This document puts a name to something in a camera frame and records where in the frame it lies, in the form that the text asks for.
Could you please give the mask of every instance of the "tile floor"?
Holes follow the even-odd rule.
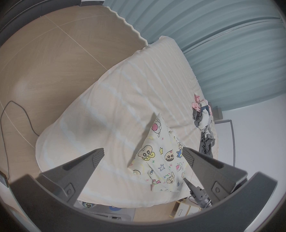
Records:
[[[23,106],[37,134],[115,64],[145,41],[103,6],[73,6],[42,16],[0,47],[0,117],[10,100]],[[1,124],[9,159],[9,181],[36,177],[37,136],[21,108],[10,103]],[[8,174],[0,128],[0,169]],[[140,208],[136,221],[168,219],[174,203]]]

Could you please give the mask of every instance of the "cartoon print pillowcase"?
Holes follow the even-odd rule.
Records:
[[[178,192],[182,188],[187,161],[183,145],[158,114],[142,148],[128,167],[152,185],[152,191]]]

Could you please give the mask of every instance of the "mattress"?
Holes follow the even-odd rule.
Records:
[[[46,171],[97,148],[105,156],[87,182],[79,200],[120,208],[150,207],[189,196],[179,192],[152,192],[127,167],[140,150],[157,116],[186,147],[199,149],[201,132],[194,125],[194,93],[204,97],[199,83],[176,42],[161,36],[108,70],[80,95],[40,135],[36,159]],[[218,137],[212,148],[217,159]],[[188,167],[185,177],[199,180]]]

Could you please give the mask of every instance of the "star print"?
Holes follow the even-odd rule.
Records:
[[[160,169],[160,171],[162,171],[162,170],[165,169],[165,167],[163,166],[163,164],[161,164],[161,165],[160,165],[160,168],[158,168],[158,169]]]

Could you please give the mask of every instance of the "power cord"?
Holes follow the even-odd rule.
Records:
[[[31,127],[33,133],[36,134],[37,136],[39,136],[39,135],[34,131],[32,125],[31,125],[30,118],[29,118],[29,116],[28,116],[26,110],[25,110],[21,105],[17,104],[16,102],[14,102],[14,101],[9,101],[9,102],[6,104],[6,106],[4,107],[4,109],[3,109],[3,111],[2,111],[2,114],[1,114],[1,116],[0,116],[1,135],[2,135],[2,141],[4,142],[5,153],[6,153],[6,157],[7,157],[7,165],[8,165],[8,176],[9,176],[9,177],[7,177],[7,180],[10,179],[10,169],[9,169],[9,159],[8,159],[8,154],[7,154],[7,150],[6,150],[6,144],[5,144],[5,139],[4,139],[4,133],[3,133],[3,131],[2,131],[1,119],[2,119],[2,115],[4,114],[4,111],[6,110],[7,106],[8,106],[11,102],[14,103],[15,105],[19,106],[21,109],[23,109],[23,111],[25,112],[25,114],[26,114],[26,116],[27,116],[27,118],[28,118],[28,121],[29,121],[29,124],[30,124],[30,127]]]

